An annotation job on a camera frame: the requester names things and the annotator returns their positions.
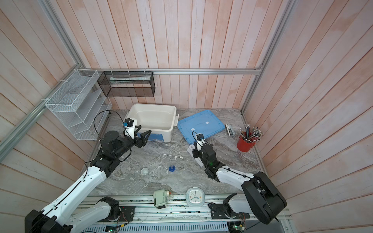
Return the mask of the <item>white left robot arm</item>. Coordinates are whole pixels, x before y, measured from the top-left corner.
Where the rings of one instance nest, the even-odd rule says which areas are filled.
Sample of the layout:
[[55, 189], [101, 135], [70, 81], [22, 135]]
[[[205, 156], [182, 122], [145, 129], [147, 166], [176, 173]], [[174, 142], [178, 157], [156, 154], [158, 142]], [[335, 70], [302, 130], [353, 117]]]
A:
[[116, 222], [120, 219], [119, 202], [110, 197], [100, 199], [93, 207], [76, 215], [73, 213], [90, 192], [114, 172], [125, 153], [131, 154], [132, 147], [141, 148], [147, 144], [151, 130], [139, 135], [141, 126], [132, 118], [125, 119], [122, 125], [124, 136], [117, 131], [105, 133], [100, 139], [98, 155], [74, 184], [42, 210], [33, 210], [25, 217], [25, 232], [80, 233], [100, 220]]

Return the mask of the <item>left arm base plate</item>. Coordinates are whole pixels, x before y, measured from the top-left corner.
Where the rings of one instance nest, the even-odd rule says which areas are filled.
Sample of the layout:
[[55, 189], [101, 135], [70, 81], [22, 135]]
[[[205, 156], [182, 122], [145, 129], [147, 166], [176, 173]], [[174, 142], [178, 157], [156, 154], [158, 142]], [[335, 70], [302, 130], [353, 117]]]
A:
[[119, 222], [132, 222], [135, 214], [135, 206], [120, 206]]

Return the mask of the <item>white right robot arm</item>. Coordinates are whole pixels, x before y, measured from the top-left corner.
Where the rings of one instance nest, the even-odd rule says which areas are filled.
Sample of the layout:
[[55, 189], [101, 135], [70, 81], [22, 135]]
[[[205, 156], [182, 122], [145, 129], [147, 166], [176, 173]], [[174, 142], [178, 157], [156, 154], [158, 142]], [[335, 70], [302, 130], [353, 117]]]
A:
[[216, 157], [213, 144], [205, 141], [202, 134], [192, 133], [193, 158], [205, 168], [207, 176], [220, 183], [229, 184], [244, 195], [232, 194], [224, 205], [230, 213], [253, 213], [262, 223], [269, 224], [287, 207], [287, 201], [264, 172], [256, 174], [234, 170], [220, 162]]

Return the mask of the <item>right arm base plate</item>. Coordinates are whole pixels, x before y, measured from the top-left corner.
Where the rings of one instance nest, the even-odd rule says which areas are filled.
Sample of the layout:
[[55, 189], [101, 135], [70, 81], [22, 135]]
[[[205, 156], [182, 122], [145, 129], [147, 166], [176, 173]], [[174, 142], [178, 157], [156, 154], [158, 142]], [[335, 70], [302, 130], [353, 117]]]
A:
[[232, 219], [232, 218], [250, 218], [249, 213], [236, 213], [227, 204], [209, 203], [208, 207], [212, 219]]

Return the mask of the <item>white capped test tube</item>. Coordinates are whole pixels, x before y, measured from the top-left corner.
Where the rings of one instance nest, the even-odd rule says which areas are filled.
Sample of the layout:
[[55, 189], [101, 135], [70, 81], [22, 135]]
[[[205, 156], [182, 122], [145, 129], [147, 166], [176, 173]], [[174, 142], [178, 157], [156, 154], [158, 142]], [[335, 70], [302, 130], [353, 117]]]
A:
[[183, 156], [176, 156], [176, 155], [170, 155], [170, 154], [163, 154], [164, 156], [168, 156], [168, 157], [173, 157], [173, 158], [179, 158], [179, 159], [184, 159]]

